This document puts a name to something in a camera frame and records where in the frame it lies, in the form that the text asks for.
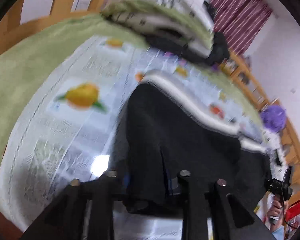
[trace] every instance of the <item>hand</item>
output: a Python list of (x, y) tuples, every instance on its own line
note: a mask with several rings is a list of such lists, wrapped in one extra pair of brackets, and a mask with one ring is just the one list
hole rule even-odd
[[(289, 208), (289, 201), (284, 202), (284, 213), (287, 212)], [(270, 216), (277, 216), (280, 219), (277, 221), (275, 225), (271, 225), (270, 231), (276, 231), (283, 223), (283, 212), (282, 212), (282, 203), (280, 203), (280, 198), (278, 196), (274, 196), (272, 206), (268, 210), (266, 216), (269, 218)]]

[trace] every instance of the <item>curtain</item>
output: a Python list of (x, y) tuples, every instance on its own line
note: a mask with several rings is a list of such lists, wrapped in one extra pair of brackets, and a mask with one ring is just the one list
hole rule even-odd
[(229, 47), (243, 54), (268, 20), (271, 8), (263, 0), (211, 0), (216, 8), (215, 31), (222, 32)]

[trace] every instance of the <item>screw head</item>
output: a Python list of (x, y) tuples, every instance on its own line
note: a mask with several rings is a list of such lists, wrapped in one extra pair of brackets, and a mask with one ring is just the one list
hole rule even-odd
[(80, 180), (78, 180), (78, 179), (73, 179), (73, 180), (70, 182), (70, 185), (71, 185), (71, 186), (79, 186), (79, 185), (80, 185)]
[(182, 176), (182, 177), (189, 177), (190, 176), (190, 171), (187, 171), (187, 170), (182, 170), (182, 171), (180, 171), (180, 175)]
[(218, 185), (220, 185), (222, 187), (227, 185), (227, 182), (224, 179), (218, 179), (217, 183), (218, 183)]
[(117, 172), (116, 171), (107, 171), (106, 175), (108, 177), (116, 177), (117, 176)]

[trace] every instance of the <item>purple plush toy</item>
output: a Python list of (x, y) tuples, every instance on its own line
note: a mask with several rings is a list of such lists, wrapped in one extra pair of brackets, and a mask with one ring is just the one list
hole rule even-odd
[(266, 128), (273, 132), (280, 132), (286, 125), (285, 110), (278, 105), (267, 106), (265, 110), (260, 113), (263, 124)]

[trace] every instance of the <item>person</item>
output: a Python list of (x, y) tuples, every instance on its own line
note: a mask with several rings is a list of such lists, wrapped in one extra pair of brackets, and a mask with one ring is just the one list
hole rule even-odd
[[(289, 208), (289, 201), (284, 202), (284, 213), (287, 212)], [(273, 198), (272, 206), (266, 214), (269, 219), (270, 216), (277, 216), (279, 220), (275, 225), (270, 226), (270, 232), (277, 240), (284, 240), (284, 226), (283, 226), (283, 208), (280, 198), (275, 196)]]

